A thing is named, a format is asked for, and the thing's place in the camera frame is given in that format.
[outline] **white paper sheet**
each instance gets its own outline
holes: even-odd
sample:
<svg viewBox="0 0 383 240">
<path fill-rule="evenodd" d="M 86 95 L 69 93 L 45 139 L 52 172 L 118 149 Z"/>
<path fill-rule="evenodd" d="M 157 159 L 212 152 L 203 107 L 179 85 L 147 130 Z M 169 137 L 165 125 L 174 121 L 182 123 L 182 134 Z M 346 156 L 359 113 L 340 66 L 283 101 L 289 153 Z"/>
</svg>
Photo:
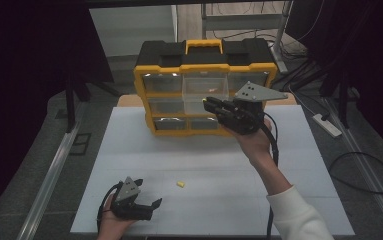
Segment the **white paper sheet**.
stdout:
<svg viewBox="0 0 383 240">
<path fill-rule="evenodd" d="M 353 235 L 300 106 L 268 106 L 279 130 L 279 166 L 323 215 L 334 235 Z M 144 179 L 136 202 L 163 198 L 151 221 L 130 235 L 258 236 L 266 234 L 266 190 L 232 137 L 156 137 L 143 108 L 114 108 L 72 232 L 96 232 L 106 191 L 127 176 Z M 185 187 L 176 186 L 177 181 Z"/>
</svg>

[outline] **plastic drawer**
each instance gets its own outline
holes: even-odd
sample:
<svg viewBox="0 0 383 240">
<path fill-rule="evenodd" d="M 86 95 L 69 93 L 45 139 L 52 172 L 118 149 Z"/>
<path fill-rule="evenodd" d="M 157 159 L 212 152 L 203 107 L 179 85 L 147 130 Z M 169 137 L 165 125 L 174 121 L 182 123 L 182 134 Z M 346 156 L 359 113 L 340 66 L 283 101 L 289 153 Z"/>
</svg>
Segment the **plastic drawer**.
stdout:
<svg viewBox="0 0 383 240">
<path fill-rule="evenodd" d="M 183 113 L 184 102 L 181 98 L 148 98 L 152 113 Z"/>
<path fill-rule="evenodd" d="M 221 72 L 196 72 L 184 74 L 182 95 L 193 97 L 196 95 L 228 95 L 228 80 Z"/>
<path fill-rule="evenodd" d="M 181 74 L 143 74 L 141 75 L 147 92 L 181 92 Z"/>
<path fill-rule="evenodd" d="M 184 118 L 153 118 L 156 130 L 184 130 Z"/>
<path fill-rule="evenodd" d="M 216 130 L 219 124 L 215 117 L 189 118 L 192 130 Z"/>
<path fill-rule="evenodd" d="M 231 72 L 228 74 L 229 90 L 234 92 L 240 90 L 248 81 L 265 86 L 269 75 L 264 72 Z"/>
</svg>

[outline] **gripper camera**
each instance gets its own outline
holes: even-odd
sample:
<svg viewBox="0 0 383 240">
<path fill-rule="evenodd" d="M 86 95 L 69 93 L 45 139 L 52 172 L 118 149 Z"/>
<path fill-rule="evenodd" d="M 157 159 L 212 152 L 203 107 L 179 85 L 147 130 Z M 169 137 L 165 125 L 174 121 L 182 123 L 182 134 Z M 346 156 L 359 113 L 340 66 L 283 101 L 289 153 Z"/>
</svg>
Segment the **gripper camera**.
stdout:
<svg viewBox="0 0 383 240">
<path fill-rule="evenodd" d="M 232 101 L 207 97 L 203 104 L 206 111 L 216 115 L 219 124 L 246 135 L 256 132 L 263 124 L 264 101 L 286 98 L 284 93 L 248 82 Z"/>
<path fill-rule="evenodd" d="M 125 220 L 151 220 L 153 211 L 160 207 L 162 199 L 160 198 L 154 201 L 151 206 L 136 204 L 135 200 L 141 192 L 139 186 L 141 186 L 142 183 L 142 179 L 133 181 L 131 177 L 127 177 L 125 182 L 120 181 L 107 192 L 98 211 L 98 230 L 100 230 L 104 204 L 114 189 L 116 189 L 116 192 L 113 194 L 110 211 L 113 212 L 116 217 Z"/>
</svg>

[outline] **cable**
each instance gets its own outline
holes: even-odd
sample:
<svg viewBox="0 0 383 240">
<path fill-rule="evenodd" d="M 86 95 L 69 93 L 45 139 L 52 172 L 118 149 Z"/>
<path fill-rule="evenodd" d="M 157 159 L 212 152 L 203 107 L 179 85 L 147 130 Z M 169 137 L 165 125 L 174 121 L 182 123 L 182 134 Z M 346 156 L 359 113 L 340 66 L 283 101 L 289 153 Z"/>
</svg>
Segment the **cable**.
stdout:
<svg viewBox="0 0 383 240">
<path fill-rule="evenodd" d="M 97 229 L 98 232 L 100 232 L 100 224 L 101 224 L 101 219 L 103 217 L 103 212 L 104 212 L 104 205 L 106 203 L 107 198 L 109 197 L 110 193 L 117 189 L 120 186 L 120 184 L 116 184 L 113 187 L 110 188 L 110 190 L 106 193 L 106 195 L 103 198 L 103 201 L 101 202 L 100 207 L 98 208 L 98 214 L 97 214 Z"/>
<path fill-rule="evenodd" d="M 288 52 L 288 50 L 285 48 L 285 45 L 282 41 L 280 42 L 280 44 L 281 44 L 281 46 L 280 46 L 281 54 L 285 58 L 287 58 L 289 60 L 295 60 L 295 59 L 299 59 L 299 58 L 307 58 L 306 54 L 295 54 L 295 53 Z"/>
<path fill-rule="evenodd" d="M 279 78 L 279 79 L 276 79 L 273 83 L 272 83 L 272 86 L 274 86 L 275 84 L 278 84 L 279 82 L 281 82 L 282 80 L 286 79 L 287 77 L 291 76 L 291 74 L 295 73 L 296 71 L 298 71 L 300 68 L 302 68 L 303 66 L 305 66 L 306 64 L 309 64 L 311 60 L 310 59 L 307 59 L 305 62 L 303 62 L 300 66 L 298 66 L 297 68 L 295 68 L 294 70 L 290 71 L 287 75 Z"/>
<path fill-rule="evenodd" d="M 305 64 L 304 66 L 300 66 L 300 67 L 298 67 L 298 71 L 296 71 L 296 73 L 295 73 L 295 75 L 292 77 L 292 78 L 290 78 L 286 83 L 284 83 L 284 85 L 282 86 L 282 88 L 280 89 L 280 91 L 281 92 L 284 92 L 285 91 L 285 87 L 292 81 L 292 80 L 294 80 L 297 76 L 299 76 L 299 74 L 303 71 L 303 70 L 305 70 L 310 64 L 312 64 L 312 60 L 311 59 L 308 59 L 308 60 L 306 60 L 306 62 L 307 62 L 307 64 Z"/>
<path fill-rule="evenodd" d="M 310 109 L 308 106 L 306 106 L 306 104 L 304 104 L 304 102 L 301 101 L 301 99 L 297 96 L 297 94 L 295 94 L 295 93 L 293 92 L 293 90 L 291 90 L 291 86 L 290 86 L 290 85 L 288 85 L 288 89 L 290 90 L 290 92 L 291 92 L 292 94 L 294 94 L 294 97 L 297 98 L 297 100 L 301 103 L 301 105 L 303 105 L 307 110 L 309 110 L 309 112 L 311 112 L 311 113 L 313 114 L 313 116 L 316 115 L 316 113 L 315 113 L 314 111 L 312 111 L 312 109 Z"/>
<path fill-rule="evenodd" d="M 309 29 L 309 31 L 307 31 L 306 34 L 304 34 L 303 36 L 299 37 L 298 39 L 296 39 L 295 41 L 293 41 L 291 43 L 298 42 L 298 41 L 302 40 L 303 38 L 305 38 L 313 30 L 313 28 L 316 26 L 316 23 L 319 20 L 319 16 L 321 15 L 324 3 L 325 3 L 325 0 L 322 0 L 321 7 L 319 8 L 318 16 L 316 17 L 315 22 L 313 22 L 312 27 Z"/>
<path fill-rule="evenodd" d="M 278 149 L 278 126 L 276 125 L 275 120 L 272 118 L 271 115 L 265 113 L 266 116 L 268 116 L 273 124 L 275 125 L 275 135 L 276 138 L 272 135 L 272 132 L 269 130 L 269 128 L 262 122 L 260 124 L 260 129 L 265 133 L 265 135 L 268 137 L 271 147 L 272 147 L 272 159 L 276 166 L 278 166 L 278 159 L 279 159 L 279 149 Z M 266 226 L 266 239 L 270 240 L 272 236 L 272 225 L 273 225 L 273 210 L 272 207 L 269 209 L 269 219 L 268 219 L 268 225 Z"/>
<path fill-rule="evenodd" d="M 351 155 L 351 154 L 361 154 L 361 155 L 365 155 L 365 156 L 368 156 L 374 160 L 376 160 L 380 165 L 383 166 L 383 162 L 381 160 L 379 160 L 378 158 L 368 154 L 368 153 L 364 153 L 364 152 L 348 152 L 348 153 L 344 153 L 340 156 L 338 156 L 332 163 L 331 165 L 329 166 L 328 168 L 328 173 L 331 175 L 332 178 L 334 178 L 335 180 L 341 182 L 342 184 L 350 187 L 350 188 L 353 188 L 353 189 L 356 189 L 358 191 L 362 191 L 362 192 L 367 192 L 367 193 L 372 193 L 372 194 L 380 194 L 380 195 L 383 195 L 383 191 L 372 191 L 372 190 L 369 190 L 369 189 L 365 189 L 365 188 L 361 188 L 361 187 L 358 187 L 358 186 L 355 186 L 349 182 L 346 182 L 340 178 L 338 178 L 337 176 L 331 174 L 331 171 L 332 171 L 332 168 L 334 167 L 334 165 L 340 160 L 342 159 L 343 157 L 347 156 L 347 155 Z"/>
<path fill-rule="evenodd" d="M 256 9 L 256 3 L 253 4 L 253 10 L 252 10 L 252 14 L 255 14 L 255 9 Z"/>
<path fill-rule="evenodd" d="M 275 5 L 273 5 L 273 1 L 271 1 L 273 12 L 276 13 Z"/>
<path fill-rule="evenodd" d="M 278 127 L 276 125 L 276 122 L 275 120 L 273 120 L 271 115 L 267 114 L 266 112 L 265 115 L 272 121 L 273 125 L 275 126 L 275 141 L 278 142 Z"/>
<path fill-rule="evenodd" d="M 276 39 L 276 36 L 274 36 L 272 34 L 267 34 L 267 33 L 261 33 L 261 34 L 256 35 L 256 37 L 259 37 L 259 36 L 266 36 L 266 37 L 271 37 L 273 39 Z"/>
<path fill-rule="evenodd" d="M 329 112 L 329 110 L 328 110 L 324 105 L 322 105 L 320 102 L 318 102 L 316 99 L 314 99 L 314 98 L 312 98 L 312 97 L 310 97 L 310 96 L 308 96 L 308 95 L 306 95 L 306 94 L 303 94 L 303 93 L 301 93 L 301 92 L 299 92 L 298 94 L 300 94 L 300 95 L 302 95 L 302 96 L 304 96 L 304 97 L 306 97 L 306 98 L 312 100 L 313 102 L 317 103 L 321 108 L 323 108 L 323 109 L 325 110 L 325 112 L 327 112 L 326 114 L 322 114 L 322 120 L 323 120 L 323 121 L 327 120 L 328 117 L 329 117 L 329 115 L 331 115 L 331 113 Z"/>
<path fill-rule="evenodd" d="M 220 14 L 220 15 L 223 15 L 223 13 L 220 11 L 219 3 L 216 3 L 216 5 L 217 5 L 217 8 L 218 8 L 218 12 L 219 12 L 219 14 Z"/>
<path fill-rule="evenodd" d="M 250 6 L 248 7 L 247 11 L 243 12 L 243 14 L 246 14 L 250 11 L 251 9 L 251 6 L 253 5 L 254 2 L 250 2 Z"/>
<path fill-rule="evenodd" d="M 212 31 L 212 32 L 213 32 L 213 35 L 215 36 L 215 38 L 217 38 L 217 39 L 225 39 L 225 38 L 236 37 L 236 36 L 243 35 L 243 34 L 247 34 L 247 33 L 252 33 L 252 32 L 254 32 L 254 31 L 257 31 L 257 30 L 246 31 L 246 32 L 242 32 L 242 33 L 237 33 L 237 34 L 233 34 L 233 35 L 225 36 L 225 37 L 218 37 L 218 36 L 216 36 L 215 31 Z"/>
</svg>

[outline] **power strip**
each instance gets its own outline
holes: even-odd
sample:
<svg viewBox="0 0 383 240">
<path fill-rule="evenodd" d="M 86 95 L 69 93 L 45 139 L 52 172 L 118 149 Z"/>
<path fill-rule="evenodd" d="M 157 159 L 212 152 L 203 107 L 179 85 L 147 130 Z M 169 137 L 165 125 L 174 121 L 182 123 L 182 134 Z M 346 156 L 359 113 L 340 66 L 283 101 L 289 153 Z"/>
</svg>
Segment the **power strip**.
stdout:
<svg viewBox="0 0 383 240">
<path fill-rule="evenodd" d="M 315 122 L 317 122 L 325 131 L 329 133 L 333 138 L 336 138 L 342 134 L 338 128 L 336 128 L 332 123 L 330 123 L 328 120 L 322 120 L 321 114 L 316 114 L 312 117 Z"/>
</svg>

